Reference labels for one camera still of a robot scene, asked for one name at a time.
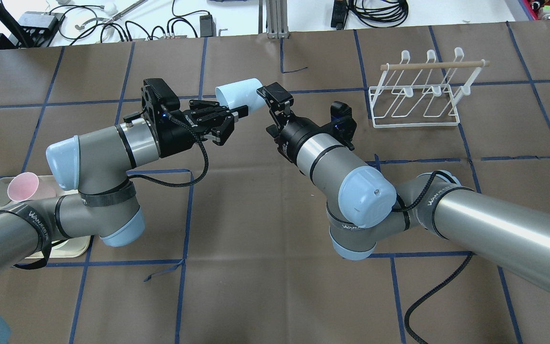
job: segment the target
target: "white tray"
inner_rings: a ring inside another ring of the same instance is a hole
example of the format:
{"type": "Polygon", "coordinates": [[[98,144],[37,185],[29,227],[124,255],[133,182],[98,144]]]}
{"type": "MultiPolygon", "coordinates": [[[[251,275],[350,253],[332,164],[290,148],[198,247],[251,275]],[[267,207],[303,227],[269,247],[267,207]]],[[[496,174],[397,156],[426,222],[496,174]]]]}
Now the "white tray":
{"type": "MultiPolygon", "coordinates": [[[[1,181],[3,183],[10,183],[13,178],[2,178],[1,181]]],[[[52,186],[52,188],[56,191],[56,196],[60,197],[64,194],[77,194],[77,191],[64,191],[59,187],[59,184],[54,179],[54,176],[39,176],[40,181],[43,181],[44,183],[48,183],[48,185],[52,186]]],[[[18,202],[10,202],[6,205],[8,207],[9,205],[17,204],[18,202]]],[[[88,245],[90,243],[90,237],[74,237],[73,239],[68,239],[66,242],[64,242],[62,245],[59,245],[57,247],[52,248],[52,253],[50,253],[51,258],[73,258],[78,257],[79,255],[82,255],[82,253],[85,253],[85,251],[88,249],[88,245]]],[[[41,252],[33,253],[32,255],[28,256],[27,258],[34,258],[34,259],[40,259],[43,258],[43,255],[41,252]]]]}

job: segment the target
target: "blue tape grid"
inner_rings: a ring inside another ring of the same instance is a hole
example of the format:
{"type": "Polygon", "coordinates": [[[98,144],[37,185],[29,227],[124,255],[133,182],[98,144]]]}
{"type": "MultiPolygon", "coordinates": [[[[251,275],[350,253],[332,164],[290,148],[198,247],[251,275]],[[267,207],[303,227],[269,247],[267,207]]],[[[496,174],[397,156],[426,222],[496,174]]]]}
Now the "blue tape grid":
{"type": "Polygon", "coordinates": [[[521,50],[519,50],[519,45],[517,44],[517,40],[515,39],[515,33],[513,33],[513,28],[511,28],[510,23],[507,22],[506,26],[508,28],[508,33],[510,34],[510,39],[513,41],[513,46],[515,47],[515,52],[517,52],[517,56],[519,57],[519,60],[521,61],[521,64],[523,65],[523,69],[526,71],[526,75],[528,76],[528,80],[530,81],[530,87],[532,87],[532,91],[534,92],[534,96],[536,97],[536,101],[539,103],[540,111],[543,114],[544,121],[546,122],[546,125],[549,127],[550,131],[550,119],[548,114],[546,113],[546,109],[544,108],[543,102],[540,99],[539,92],[536,88],[536,84],[534,80],[532,79],[532,75],[530,74],[530,70],[528,68],[528,65],[526,65],[526,60],[523,58],[521,54],[521,50]]]}
{"type": "MultiPolygon", "coordinates": [[[[501,81],[501,82],[482,82],[482,83],[475,83],[475,86],[492,86],[492,85],[521,85],[521,84],[528,84],[531,85],[532,91],[534,92],[537,102],[539,103],[539,106],[541,108],[541,111],[543,113],[544,119],[546,120],[549,128],[550,128],[550,120],[548,118],[548,115],[546,113],[546,110],[544,109],[544,105],[542,104],[542,101],[539,97],[539,94],[537,92],[537,89],[535,87],[535,84],[539,83],[550,83],[550,80],[533,80],[531,78],[530,72],[528,70],[528,66],[526,65],[523,57],[521,56],[521,52],[519,50],[519,47],[517,45],[517,41],[515,41],[515,37],[513,34],[513,31],[510,27],[510,25],[507,23],[511,39],[513,41],[513,45],[515,46],[515,50],[518,53],[519,59],[524,67],[524,70],[526,71],[526,74],[528,75],[528,81],[501,81]]],[[[432,30],[432,27],[428,27],[430,30],[430,35],[432,36],[432,40],[434,42],[435,51],[437,52],[437,56],[439,58],[439,61],[441,61],[440,52],[437,47],[436,43],[436,37],[434,36],[434,31],[432,30]]],[[[362,60],[362,52],[360,48],[360,41],[358,39],[358,33],[356,30],[354,32],[354,39],[356,42],[356,49],[358,50],[358,62],[360,64],[360,70],[362,72],[362,84],[363,87],[356,87],[356,88],[342,88],[342,89],[308,89],[308,90],[293,90],[290,91],[292,94],[310,94],[310,93],[325,93],[325,92],[358,92],[358,91],[364,91],[365,93],[365,102],[367,105],[367,113],[370,113],[370,103],[369,103],[369,94],[368,94],[368,87],[366,82],[366,76],[365,76],[365,70],[364,70],[364,63],[362,60]]],[[[26,107],[42,107],[42,111],[40,113],[38,124],[35,128],[35,132],[33,133],[33,138],[31,141],[30,148],[28,150],[27,157],[25,159],[25,162],[23,164],[22,170],[26,168],[26,164],[28,163],[29,156],[31,154],[31,148],[35,141],[35,137],[37,135],[37,131],[39,130],[39,124],[41,122],[44,109],[46,107],[58,107],[58,106],[67,106],[67,105],[90,105],[90,104],[112,104],[112,103],[118,103],[118,111],[116,112],[116,118],[119,119],[120,116],[120,109],[124,102],[139,102],[140,98],[129,98],[124,99],[124,92],[126,89],[126,84],[128,81],[128,74],[130,72],[132,58],[133,58],[133,51],[134,51],[135,44],[131,45],[131,52],[129,53],[129,60],[127,64],[127,72],[125,75],[124,85],[122,87],[121,96],[119,99],[111,99],[111,100],[94,100],[94,101],[85,101],[85,102],[58,102],[58,103],[48,103],[48,98],[50,97],[50,93],[52,91],[52,87],[54,85],[54,80],[57,74],[57,71],[60,67],[61,60],[63,58],[64,48],[61,48],[61,54],[59,56],[59,61],[57,62],[57,66],[55,68],[55,72],[50,84],[50,87],[48,89],[48,93],[46,94],[46,99],[44,100],[43,104],[20,104],[20,105],[0,105],[0,109],[3,108],[26,108],[26,107]]],[[[214,98],[214,95],[203,95],[203,81],[204,81],[204,74],[205,74],[205,57],[207,55],[207,38],[205,38],[205,41],[203,43],[203,53],[202,53],[202,61],[201,61],[201,80],[199,83],[199,95],[198,96],[181,96],[180,99],[190,99],[190,98],[214,98]]],[[[281,57],[283,57],[283,46],[281,46],[281,57]]],[[[467,144],[467,140],[465,139],[464,131],[462,126],[459,126],[460,129],[460,135],[462,137],[462,140],[465,144],[465,150],[467,153],[467,158],[471,162],[471,168],[473,172],[473,178],[476,184],[477,190],[480,191],[480,186],[478,184],[478,178],[476,177],[476,172],[474,170],[474,166],[472,165],[472,157],[470,154],[470,149],[467,144]]],[[[541,157],[536,155],[524,155],[519,157],[482,157],[482,161],[506,161],[506,160],[517,160],[517,159],[550,159],[550,156],[541,157]]],[[[460,162],[461,159],[459,158],[443,158],[443,159],[418,159],[414,161],[409,160],[392,160],[392,161],[380,161],[378,157],[375,155],[375,161],[370,161],[369,165],[373,165],[376,167],[379,167],[381,164],[391,164],[391,163],[426,163],[426,162],[447,162],[447,161],[453,161],[453,162],[460,162]]],[[[129,174],[134,173],[171,173],[171,172],[190,172],[186,169],[175,169],[175,170],[147,170],[147,171],[137,171],[137,172],[130,172],[129,174]]],[[[78,316],[79,316],[79,310],[81,307],[81,299],[84,292],[84,285],[85,285],[85,278],[87,269],[89,266],[130,266],[130,265],[149,265],[149,264],[179,264],[182,262],[188,254],[188,242],[190,238],[190,215],[191,215],[191,206],[192,206],[192,194],[194,192],[194,188],[190,187],[189,190],[189,200],[188,200],[188,212],[186,216],[186,237],[184,242],[184,257],[182,259],[155,259],[155,260],[138,260],[138,261],[96,261],[91,262],[90,259],[90,252],[92,250],[92,244],[89,246],[89,250],[87,251],[87,255],[85,258],[85,262],[83,263],[50,263],[48,264],[48,268],[64,268],[64,267],[74,267],[74,266],[82,266],[83,267],[83,275],[81,279],[81,285],[78,292],[78,300],[76,303],[76,309],[74,312],[74,322],[72,324],[72,332],[70,333],[70,343],[74,341],[74,334],[76,331],[78,316]]],[[[398,291],[399,285],[397,283],[397,276],[395,271],[395,258],[407,258],[407,257],[452,257],[452,256],[465,256],[467,255],[467,251],[459,251],[459,252],[402,252],[402,253],[374,253],[370,256],[370,258],[388,258],[391,260],[391,274],[392,274],[392,283],[394,288],[394,294],[395,294],[395,302],[397,305],[397,312],[399,313],[399,325],[401,329],[401,342],[405,343],[406,338],[404,337],[403,332],[403,323],[402,323],[402,310],[400,309],[400,296],[398,291]]],[[[181,268],[181,279],[180,279],[180,289],[179,289],[179,297],[178,297],[178,309],[177,309],[177,322],[175,326],[175,342],[179,343],[179,334],[181,331],[181,311],[182,311],[182,303],[183,303],[183,285],[185,282],[185,273],[186,273],[186,264],[183,263],[181,268]]],[[[500,281],[502,282],[502,288],[503,292],[507,301],[508,309],[511,316],[511,322],[513,322],[513,329],[515,329],[515,335],[517,337],[517,342],[522,343],[521,334],[519,332],[519,327],[517,325],[517,319],[515,317],[515,312],[513,310],[513,305],[510,300],[510,294],[508,292],[508,287],[506,283],[506,278],[504,276],[504,272],[502,268],[498,267],[498,273],[500,274],[500,281]]]]}
{"type": "Polygon", "coordinates": [[[118,100],[118,110],[116,111],[116,120],[114,121],[114,126],[118,124],[120,120],[120,111],[122,110],[122,103],[124,103],[124,93],[127,89],[128,75],[131,72],[131,65],[133,63],[133,53],[135,52],[135,42],[131,43],[131,53],[128,56],[127,63],[127,72],[124,76],[124,82],[122,83],[122,91],[120,91],[120,99],[118,100]]]}
{"type": "Polygon", "coordinates": [[[61,61],[63,60],[63,53],[65,53],[65,47],[61,47],[61,53],[59,54],[59,61],[56,63],[56,67],[54,68],[54,74],[52,75],[52,79],[50,80],[50,85],[48,86],[48,92],[46,92],[46,98],[44,99],[44,103],[42,104],[42,110],[40,111],[40,116],[37,119],[37,124],[35,125],[35,130],[33,131],[33,137],[31,138],[31,143],[29,143],[29,149],[27,150],[27,155],[24,158],[24,163],[22,164],[21,172],[25,172],[27,169],[27,164],[29,163],[29,158],[31,157],[31,151],[33,150],[33,145],[35,144],[35,139],[37,138],[37,131],[40,130],[40,124],[42,123],[42,118],[44,116],[44,112],[46,111],[46,103],[48,103],[48,99],[50,98],[50,93],[52,92],[52,87],[54,86],[54,81],[56,79],[56,75],[59,73],[59,67],[61,67],[61,61]]]}

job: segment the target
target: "black power adapter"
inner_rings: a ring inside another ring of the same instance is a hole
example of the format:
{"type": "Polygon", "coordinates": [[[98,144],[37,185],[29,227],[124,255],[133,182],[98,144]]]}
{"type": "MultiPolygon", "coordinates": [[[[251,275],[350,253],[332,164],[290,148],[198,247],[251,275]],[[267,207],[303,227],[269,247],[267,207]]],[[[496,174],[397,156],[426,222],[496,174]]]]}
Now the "black power adapter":
{"type": "Polygon", "coordinates": [[[199,17],[199,28],[201,37],[214,37],[216,35],[216,24],[213,22],[212,15],[202,15],[199,17]]]}
{"type": "Polygon", "coordinates": [[[330,27],[342,30],[345,28],[345,22],[347,21],[347,0],[334,0],[334,6],[332,6],[332,19],[330,20],[330,27]]]}

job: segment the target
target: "silver arm segment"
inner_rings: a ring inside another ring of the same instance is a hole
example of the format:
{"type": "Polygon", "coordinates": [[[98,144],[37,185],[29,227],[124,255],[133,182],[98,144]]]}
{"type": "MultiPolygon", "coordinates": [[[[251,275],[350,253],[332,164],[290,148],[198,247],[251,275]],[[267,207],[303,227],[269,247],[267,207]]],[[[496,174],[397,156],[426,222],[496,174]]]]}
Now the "silver arm segment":
{"type": "MultiPolygon", "coordinates": [[[[396,187],[406,205],[417,198],[427,179],[422,175],[396,187]]],[[[408,215],[408,224],[404,213],[390,213],[380,224],[360,230],[346,229],[344,219],[330,215],[335,249],[340,250],[338,244],[352,252],[364,252],[378,240],[422,225],[550,292],[549,214],[436,178],[408,215]]]]}

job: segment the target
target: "white table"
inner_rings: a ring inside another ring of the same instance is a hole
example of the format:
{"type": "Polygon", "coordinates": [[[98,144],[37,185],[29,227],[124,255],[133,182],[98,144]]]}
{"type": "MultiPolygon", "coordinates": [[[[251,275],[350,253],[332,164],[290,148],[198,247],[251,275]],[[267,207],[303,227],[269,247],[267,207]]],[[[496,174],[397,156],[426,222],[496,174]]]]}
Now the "white table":
{"type": "MultiPolygon", "coordinates": [[[[462,24],[464,22],[512,22],[515,20],[526,20],[527,17],[522,11],[519,1],[524,0],[408,0],[410,15],[402,26],[440,25],[440,24],[462,24]]],[[[109,1],[106,0],[74,0],[72,4],[100,5],[109,1]]],[[[135,0],[114,0],[118,10],[129,6],[135,0]]],[[[288,28],[289,31],[323,31],[330,28],[330,16],[332,13],[332,0],[288,0],[288,28]]],[[[4,0],[8,11],[15,17],[25,11],[46,11],[48,6],[58,6],[55,0],[4,0]]],[[[215,2],[211,0],[176,0],[175,13],[184,14],[190,11],[206,9],[210,11],[216,22],[216,29],[227,29],[222,35],[249,35],[258,33],[258,0],[215,2]]],[[[96,9],[99,17],[108,17],[105,13],[96,9]]],[[[191,15],[187,19],[199,32],[200,14],[191,15]]],[[[69,37],[76,37],[81,33],[74,28],[75,24],[81,24],[93,17],[89,11],[77,9],[68,14],[63,24],[63,32],[69,37]]],[[[144,26],[148,31],[156,25],[164,26],[171,14],[171,0],[149,0],[145,4],[132,11],[118,21],[124,26],[125,20],[132,20],[144,26]]],[[[264,10],[264,24],[266,23],[266,10],[264,10]]],[[[366,26],[354,15],[349,16],[347,29],[361,29],[366,26]]],[[[133,37],[145,37],[146,34],[140,28],[130,25],[129,29],[133,37]]],[[[0,32],[9,35],[9,31],[0,23],[0,32]]],[[[76,44],[88,44],[99,42],[97,29],[87,39],[76,44]]],[[[193,33],[187,25],[179,23],[175,25],[177,35],[192,37],[193,33]]],[[[118,35],[111,35],[107,42],[117,41],[118,35]]],[[[60,35],[55,37],[52,45],[68,45],[69,41],[60,35]]]]}

